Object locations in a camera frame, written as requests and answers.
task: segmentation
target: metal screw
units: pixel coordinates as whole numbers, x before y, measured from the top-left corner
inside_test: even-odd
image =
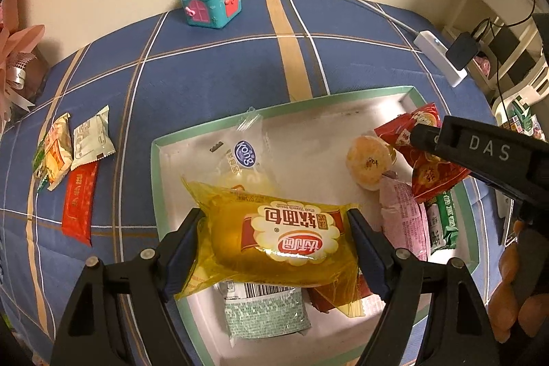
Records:
[[[452,258],[452,261],[450,261],[452,266],[455,267],[455,268],[462,268],[465,266],[465,262],[463,262],[461,259],[459,258]]]
[[[95,267],[99,263],[100,259],[97,256],[90,256],[86,259],[86,266],[90,268]]]
[[[408,259],[410,257],[410,252],[405,248],[397,248],[395,253],[399,259]]]
[[[143,250],[141,252],[141,258],[142,259],[152,259],[152,258],[154,258],[155,254],[156,254],[156,252],[152,248],[145,248],[145,250]]]

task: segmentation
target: blue tablecloth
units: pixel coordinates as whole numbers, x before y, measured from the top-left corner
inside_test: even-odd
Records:
[[[162,135],[267,106],[371,87],[413,85],[442,116],[494,123],[471,77],[452,88],[413,46],[413,37],[349,0],[242,0],[222,30],[189,27],[182,10],[129,25],[89,44],[52,70],[37,107],[0,141],[3,270],[0,296],[13,325],[45,359],[63,310],[90,255],[105,263],[158,243],[150,186],[150,145]],[[382,6],[417,30],[417,14]],[[69,112],[76,126],[110,106],[117,149],[100,162],[92,245],[61,233],[65,179],[53,192],[31,189],[31,159],[41,129]],[[473,276],[486,301],[500,280],[495,197],[465,181],[477,224],[480,265]],[[150,364],[122,300],[137,364]],[[179,333],[185,331],[174,306]],[[415,358],[422,327],[408,345]]]

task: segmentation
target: yellow bread package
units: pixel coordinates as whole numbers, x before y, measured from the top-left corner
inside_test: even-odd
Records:
[[[336,306],[358,294],[358,264],[347,220],[356,207],[297,202],[199,182],[186,187],[206,217],[181,296],[222,280],[323,288]]]

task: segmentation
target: tray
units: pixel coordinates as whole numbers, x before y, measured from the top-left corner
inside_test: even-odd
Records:
[[[353,138],[423,104],[425,101],[414,87],[396,86],[262,109],[274,174],[282,196],[332,204],[360,202],[372,227],[379,228],[379,193],[364,191],[353,182],[345,167],[345,156]],[[160,239],[176,230],[188,211],[196,206],[179,179],[183,163],[189,166],[192,159],[196,175],[212,169],[206,162],[202,163],[201,154],[220,141],[223,130],[241,120],[242,115],[228,117],[153,141],[151,177]],[[395,170],[401,180],[411,181],[412,170],[400,154]],[[462,183],[453,188],[452,196],[460,229],[458,246],[455,250],[436,252],[431,260],[446,263],[450,257],[459,256],[473,272],[479,264],[478,239]],[[177,306],[204,365],[336,366],[360,356],[377,324],[383,303],[375,295],[365,298],[364,307],[370,314],[352,319],[336,309],[319,313],[307,303],[312,327],[305,335],[237,340],[234,346],[225,328],[223,299],[216,289],[211,287],[180,299]],[[416,322],[427,315],[428,306],[428,297],[422,296]],[[413,331],[412,336],[421,337],[421,334]]]

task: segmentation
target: hand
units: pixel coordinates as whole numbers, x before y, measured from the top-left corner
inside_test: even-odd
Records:
[[[518,234],[524,223],[516,221],[513,230]],[[546,317],[549,316],[549,294],[529,297],[519,309],[511,283],[519,269],[517,243],[505,249],[500,258],[501,283],[496,287],[488,304],[488,318],[493,334],[500,343],[505,343],[510,329],[517,321],[529,337],[535,337]]]

